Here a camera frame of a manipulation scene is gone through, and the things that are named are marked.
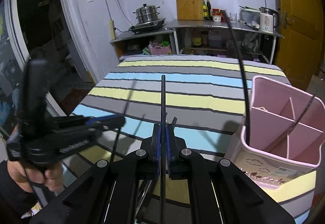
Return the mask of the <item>person's left hand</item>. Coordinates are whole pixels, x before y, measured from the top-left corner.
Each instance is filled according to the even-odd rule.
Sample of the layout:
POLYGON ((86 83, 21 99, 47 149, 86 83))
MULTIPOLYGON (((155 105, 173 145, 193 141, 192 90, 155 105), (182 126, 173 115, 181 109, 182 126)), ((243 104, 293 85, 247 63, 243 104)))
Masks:
POLYGON ((52 192, 61 192, 63 190, 63 168, 61 161, 50 165, 49 168, 42 173, 32 165, 8 160, 7 170, 13 181, 26 192, 31 193, 33 191, 28 180, 34 183, 43 184, 52 192))

